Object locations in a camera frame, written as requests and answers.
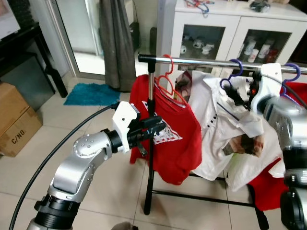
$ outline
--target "metal rail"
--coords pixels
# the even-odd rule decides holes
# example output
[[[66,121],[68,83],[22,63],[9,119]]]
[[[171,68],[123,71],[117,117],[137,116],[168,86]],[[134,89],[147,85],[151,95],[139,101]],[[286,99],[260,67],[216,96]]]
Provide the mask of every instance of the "metal rail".
[[[178,65],[193,65],[199,67],[221,67],[221,68],[230,68],[230,69],[239,69],[239,66],[235,62],[231,61],[217,61],[217,60],[202,60],[202,59],[186,59],[180,57],[172,58],[174,64]],[[154,55],[146,55],[139,54],[139,62],[153,62],[153,63],[163,63],[163,64],[171,64],[171,59],[162,56],[154,56]],[[249,63],[243,62],[243,69],[255,71],[260,69],[262,64],[260,63]],[[302,74],[307,74],[307,68],[300,68]],[[296,73],[296,70],[289,66],[282,66],[283,73]]]

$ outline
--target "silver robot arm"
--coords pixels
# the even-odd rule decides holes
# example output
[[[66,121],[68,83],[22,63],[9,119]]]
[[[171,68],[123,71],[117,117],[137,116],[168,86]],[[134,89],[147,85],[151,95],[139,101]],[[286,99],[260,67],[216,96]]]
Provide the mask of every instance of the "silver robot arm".
[[[280,65],[262,66],[251,110],[263,114],[276,130],[283,151],[289,192],[281,196],[282,222],[290,230],[307,230],[307,110],[280,97],[280,84],[265,76],[282,81]]]
[[[140,113],[133,104],[121,102],[113,116],[113,131],[103,130],[77,139],[70,156],[58,167],[47,195],[35,204],[38,213],[27,230],[71,230],[96,169],[112,153],[141,148],[140,141],[165,128],[159,116],[139,119]]]

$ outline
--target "blue hanger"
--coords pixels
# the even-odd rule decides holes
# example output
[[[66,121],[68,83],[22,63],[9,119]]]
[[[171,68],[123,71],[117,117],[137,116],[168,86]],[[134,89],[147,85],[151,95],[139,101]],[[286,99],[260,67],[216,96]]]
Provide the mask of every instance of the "blue hanger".
[[[287,63],[287,64],[285,64],[285,66],[290,66],[290,67],[295,68],[296,69],[296,76],[294,78],[292,78],[292,79],[285,79],[285,80],[283,80],[283,84],[285,84],[286,82],[295,81],[295,80],[297,80],[301,76],[301,69],[299,68],[299,66],[297,64]],[[286,94],[286,92],[287,92],[286,87],[282,86],[282,88],[283,88],[283,92],[280,95],[284,96],[284,97],[290,99],[291,101],[295,102],[296,104],[298,104],[292,97],[290,97],[290,96],[288,96]]]
[[[230,74],[229,78],[223,78],[223,79],[221,79],[221,81],[220,81],[220,86],[221,86],[221,88],[222,88],[223,90],[225,90],[224,87],[222,86],[222,82],[223,82],[223,81],[227,81],[227,82],[229,83],[230,87],[232,87],[232,84],[231,84],[231,82],[230,82],[230,79],[231,79],[232,77],[240,76],[240,75],[242,74],[242,72],[243,72],[243,66],[242,66],[242,62],[241,62],[240,60],[238,60],[238,59],[231,59],[230,61],[235,62],[235,63],[238,63],[239,66],[240,66],[240,71],[239,71],[239,73],[237,73],[237,74]]]

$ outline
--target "black table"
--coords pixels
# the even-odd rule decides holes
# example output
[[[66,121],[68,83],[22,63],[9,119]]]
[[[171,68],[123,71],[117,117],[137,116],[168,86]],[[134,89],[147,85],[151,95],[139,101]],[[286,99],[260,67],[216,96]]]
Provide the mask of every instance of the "black table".
[[[59,72],[51,65],[48,58],[51,54],[38,23],[0,40],[0,58],[13,57],[19,54],[31,41],[35,41],[43,57],[46,64],[45,73],[52,77],[61,97],[66,97],[67,90]]]

